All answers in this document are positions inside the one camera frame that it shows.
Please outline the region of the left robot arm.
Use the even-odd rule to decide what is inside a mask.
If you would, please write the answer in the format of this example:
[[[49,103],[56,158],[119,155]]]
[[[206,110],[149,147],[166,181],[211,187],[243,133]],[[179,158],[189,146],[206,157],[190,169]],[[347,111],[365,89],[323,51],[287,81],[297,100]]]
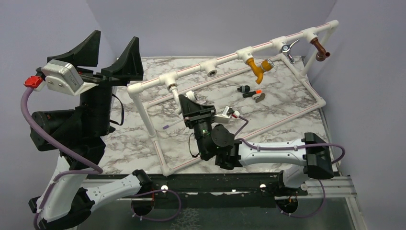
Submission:
[[[133,37],[119,58],[100,72],[98,65],[101,32],[93,31],[70,51],[50,56],[36,74],[25,81],[21,99],[23,117],[30,125],[30,137],[39,151],[58,150],[56,168],[41,196],[31,198],[37,230],[67,230],[84,222],[96,209],[126,196],[148,195],[150,177],[135,170],[123,179],[84,188],[89,175],[103,172],[99,166],[105,153],[102,140],[122,122],[111,120],[113,88],[143,79],[139,39]],[[79,96],[74,109],[28,111],[28,99],[43,86]]]

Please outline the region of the white faucet chrome knob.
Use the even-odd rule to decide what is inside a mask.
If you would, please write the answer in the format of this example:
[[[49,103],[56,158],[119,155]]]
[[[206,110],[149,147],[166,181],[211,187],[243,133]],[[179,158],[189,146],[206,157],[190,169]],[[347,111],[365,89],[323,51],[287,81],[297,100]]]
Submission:
[[[175,100],[175,103],[177,105],[177,108],[176,108],[175,112],[180,115],[181,114],[181,107],[180,107],[180,100],[179,100],[179,93],[178,93],[177,86],[176,85],[170,86],[169,87],[169,92],[172,93],[172,95],[174,97],[174,100]],[[197,94],[193,90],[187,91],[184,95],[188,99],[191,99],[194,102],[197,101]]]

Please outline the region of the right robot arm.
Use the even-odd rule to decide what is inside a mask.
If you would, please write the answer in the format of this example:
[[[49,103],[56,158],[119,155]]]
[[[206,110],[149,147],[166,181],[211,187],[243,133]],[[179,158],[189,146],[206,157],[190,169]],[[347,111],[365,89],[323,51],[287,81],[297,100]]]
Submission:
[[[302,167],[312,179],[334,177],[329,145],[315,133],[288,142],[254,143],[236,138],[222,124],[213,126],[215,107],[198,104],[184,95],[179,96],[186,127],[193,130],[198,154],[203,161],[215,159],[222,169],[233,170],[260,163],[285,163]]]

